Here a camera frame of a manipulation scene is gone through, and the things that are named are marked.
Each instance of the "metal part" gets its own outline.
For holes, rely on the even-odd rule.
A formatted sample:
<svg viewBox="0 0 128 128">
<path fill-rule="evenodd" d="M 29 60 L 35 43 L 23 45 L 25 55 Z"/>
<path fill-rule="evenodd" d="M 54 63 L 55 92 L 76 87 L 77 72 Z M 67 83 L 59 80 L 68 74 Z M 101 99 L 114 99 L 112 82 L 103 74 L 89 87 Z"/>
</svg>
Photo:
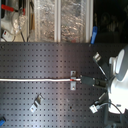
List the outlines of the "metal part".
<svg viewBox="0 0 128 128">
<path fill-rule="evenodd" d="M 70 83 L 70 90 L 76 90 L 76 71 L 71 71 L 71 83 Z"/>
<path fill-rule="evenodd" d="M 96 55 L 94 55 L 93 59 L 98 62 L 101 59 L 100 54 L 97 52 Z"/>
<path fill-rule="evenodd" d="M 34 112 L 36 111 L 36 109 L 37 109 L 36 105 L 33 104 L 33 105 L 31 106 L 31 108 L 30 108 L 30 111 L 31 111 L 32 113 L 34 113 Z"/>
<path fill-rule="evenodd" d="M 102 59 L 102 57 L 97 52 L 95 56 L 93 56 L 94 62 L 98 65 L 104 76 L 109 79 L 109 67 L 106 62 Z"/>
<path fill-rule="evenodd" d="M 36 109 L 42 104 L 43 101 L 43 97 L 41 95 L 39 95 L 36 100 L 34 101 L 34 104 L 31 106 L 30 111 L 32 113 L 34 113 L 36 111 Z"/>
</svg>

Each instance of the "white cable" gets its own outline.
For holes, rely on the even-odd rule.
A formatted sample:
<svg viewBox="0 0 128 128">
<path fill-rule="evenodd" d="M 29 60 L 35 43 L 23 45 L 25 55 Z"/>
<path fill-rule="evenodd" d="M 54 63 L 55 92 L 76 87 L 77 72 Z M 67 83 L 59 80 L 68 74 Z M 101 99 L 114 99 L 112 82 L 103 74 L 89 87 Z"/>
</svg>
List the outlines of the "white cable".
<svg viewBox="0 0 128 128">
<path fill-rule="evenodd" d="M 71 79 L 0 79 L 1 82 L 63 82 L 71 81 Z"/>
</svg>

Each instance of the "wire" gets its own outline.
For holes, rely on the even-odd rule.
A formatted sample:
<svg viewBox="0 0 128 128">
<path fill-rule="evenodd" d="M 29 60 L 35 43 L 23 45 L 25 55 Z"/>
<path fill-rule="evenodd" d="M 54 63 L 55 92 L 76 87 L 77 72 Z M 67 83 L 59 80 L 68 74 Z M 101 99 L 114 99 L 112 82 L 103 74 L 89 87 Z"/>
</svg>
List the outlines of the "wire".
<svg viewBox="0 0 128 128">
<path fill-rule="evenodd" d="M 120 114 L 124 117 L 125 122 L 128 124 L 128 120 L 126 119 L 126 117 L 123 115 L 123 113 L 120 111 L 120 109 L 115 104 L 111 102 L 107 102 L 107 103 L 101 104 L 100 107 L 105 106 L 105 105 L 113 105 L 120 112 Z"/>
<path fill-rule="evenodd" d="M 23 42 L 25 42 L 25 39 L 24 39 L 22 31 L 21 31 L 21 36 L 22 36 Z"/>
<path fill-rule="evenodd" d="M 116 105 L 114 105 L 113 103 L 111 103 L 111 102 L 103 103 L 103 104 L 100 105 L 100 107 L 105 106 L 105 105 L 113 105 L 113 106 L 120 112 L 120 114 L 123 114 L 123 113 L 120 111 L 120 109 L 119 109 Z"/>
<path fill-rule="evenodd" d="M 0 79 L 2 82 L 63 82 L 71 81 L 71 79 Z"/>
</svg>

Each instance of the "black cable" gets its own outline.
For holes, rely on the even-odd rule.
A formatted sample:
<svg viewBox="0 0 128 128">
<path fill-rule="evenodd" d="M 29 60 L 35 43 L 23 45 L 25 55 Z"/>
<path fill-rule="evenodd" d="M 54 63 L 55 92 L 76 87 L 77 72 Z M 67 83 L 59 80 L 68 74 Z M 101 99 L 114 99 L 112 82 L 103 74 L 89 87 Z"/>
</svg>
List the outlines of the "black cable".
<svg viewBox="0 0 128 128">
<path fill-rule="evenodd" d="M 106 103 L 101 104 L 100 107 L 105 106 L 105 105 L 113 105 L 120 112 L 120 114 L 123 116 L 123 113 L 120 111 L 120 109 L 115 104 L 113 104 L 111 102 L 106 102 Z M 125 122 L 128 124 L 128 120 L 126 119 L 126 117 L 125 116 L 123 116 L 123 117 L 125 119 Z"/>
<path fill-rule="evenodd" d="M 21 36 L 22 36 L 22 39 L 23 39 L 23 41 L 25 42 L 25 39 L 24 39 L 24 36 L 23 36 L 23 33 L 22 33 L 22 31 L 21 31 Z"/>
<path fill-rule="evenodd" d="M 14 41 L 15 41 L 15 39 L 16 39 L 16 36 L 14 36 L 14 39 L 13 39 L 13 41 L 12 41 L 12 42 L 14 42 Z"/>
</svg>

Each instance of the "white object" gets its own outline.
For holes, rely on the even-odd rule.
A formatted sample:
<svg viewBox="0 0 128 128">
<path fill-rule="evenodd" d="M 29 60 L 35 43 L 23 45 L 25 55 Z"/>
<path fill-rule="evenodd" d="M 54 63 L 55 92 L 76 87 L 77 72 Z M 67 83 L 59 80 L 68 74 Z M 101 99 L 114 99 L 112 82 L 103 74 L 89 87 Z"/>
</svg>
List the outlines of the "white object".
<svg viewBox="0 0 128 128">
<path fill-rule="evenodd" d="M 119 81 L 116 78 L 116 74 L 119 74 L 122 63 L 123 63 L 123 58 L 124 58 L 125 51 L 124 49 L 121 50 L 119 55 L 114 58 L 111 57 L 109 59 L 109 64 L 112 65 L 112 73 L 115 78 L 113 79 L 110 90 L 108 92 L 108 96 L 110 101 L 118 107 L 118 109 L 124 113 L 125 109 L 128 109 L 128 102 L 127 102 L 127 97 L 128 97 L 128 69 L 127 72 L 123 78 L 122 81 Z M 119 114 L 119 111 L 114 107 L 110 106 L 109 107 L 109 112 L 111 113 L 116 113 Z"/>
<path fill-rule="evenodd" d="M 125 109 L 128 109 L 128 71 L 122 81 L 119 81 L 116 77 L 112 81 L 111 91 L 109 92 L 109 99 L 116 105 L 119 110 L 124 113 Z M 119 114 L 119 111 L 111 106 L 109 111 Z"/>
<path fill-rule="evenodd" d="M 5 40 L 3 40 L 3 39 L 1 38 L 1 42 L 5 42 Z"/>
<path fill-rule="evenodd" d="M 89 109 L 92 111 L 92 113 L 98 112 L 98 110 L 97 110 L 95 105 L 90 106 Z"/>
<path fill-rule="evenodd" d="M 70 79 L 0 79 L 0 81 L 6 82 L 43 82 L 43 81 L 51 81 L 51 82 L 66 82 L 70 81 Z"/>
<path fill-rule="evenodd" d="M 8 31 L 4 30 L 2 37 L 7 41 L 7 42 L 12 42 L 14 40 L 14 36 L 11 35 Z"/>
<path fill-rule="evenodd" d="M 124 49 L 119 53 L 117 58 L 117 65 L 116 65 L 116 73 L 118 74 L 121 68 L 122 60 L 124 58 L 125 51 Z"/>
</svg>

